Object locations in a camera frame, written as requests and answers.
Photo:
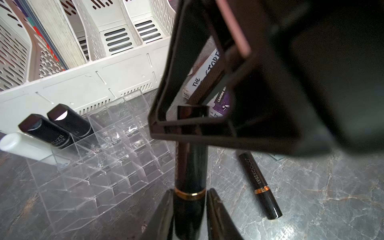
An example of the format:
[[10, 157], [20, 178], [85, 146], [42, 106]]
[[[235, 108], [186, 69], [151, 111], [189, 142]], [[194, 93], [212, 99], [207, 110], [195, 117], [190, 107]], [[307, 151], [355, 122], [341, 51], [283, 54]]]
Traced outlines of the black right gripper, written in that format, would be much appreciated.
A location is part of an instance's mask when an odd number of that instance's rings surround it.
[[295, 152], [384, 148], [383, 1], [250, 1], [241, 25], [257, 76], [291, 121]]

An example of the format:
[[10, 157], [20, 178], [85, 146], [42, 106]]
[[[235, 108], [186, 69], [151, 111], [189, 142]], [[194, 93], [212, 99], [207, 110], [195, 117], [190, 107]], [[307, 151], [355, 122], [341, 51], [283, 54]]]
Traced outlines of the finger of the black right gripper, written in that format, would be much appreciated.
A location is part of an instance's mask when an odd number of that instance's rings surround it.
[[[149, 114], [151, 136], [291, 156], [328, 153], [332, 139], [298, 75], [269, 36], [262, 1], [180, 1], [163, 79]], [[168, 120], [167, 113], [209, 39], [217, 59], [191, 78], [188, 105], [227, 96], [219, 117]]]

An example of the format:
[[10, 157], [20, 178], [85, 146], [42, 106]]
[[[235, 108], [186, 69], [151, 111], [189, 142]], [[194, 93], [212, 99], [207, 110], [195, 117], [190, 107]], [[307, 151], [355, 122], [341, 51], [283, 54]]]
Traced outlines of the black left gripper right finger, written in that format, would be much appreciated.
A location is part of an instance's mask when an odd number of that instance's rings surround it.
[[243, 240], [215, 189], [207, 191], [209, 240]]

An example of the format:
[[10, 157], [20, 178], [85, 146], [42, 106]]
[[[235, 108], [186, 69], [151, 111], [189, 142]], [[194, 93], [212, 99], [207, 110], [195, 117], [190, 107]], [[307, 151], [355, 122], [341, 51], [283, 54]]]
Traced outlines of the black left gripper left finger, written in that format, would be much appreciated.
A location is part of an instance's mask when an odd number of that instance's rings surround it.
[[174, 190], [165, 192], [140, 240], [172, 240], [174, 226]]

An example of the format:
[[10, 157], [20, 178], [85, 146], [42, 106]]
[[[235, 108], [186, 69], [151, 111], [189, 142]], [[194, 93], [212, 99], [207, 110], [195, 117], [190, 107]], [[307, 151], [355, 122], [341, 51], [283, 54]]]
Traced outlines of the white pink lipstick tube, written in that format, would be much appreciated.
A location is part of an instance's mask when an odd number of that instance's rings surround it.
[[69, 160], [53, 156], [50, 145], [20, 133], [7, 134], [1, 139], [1, 150], [49, 165], [68, 166]]

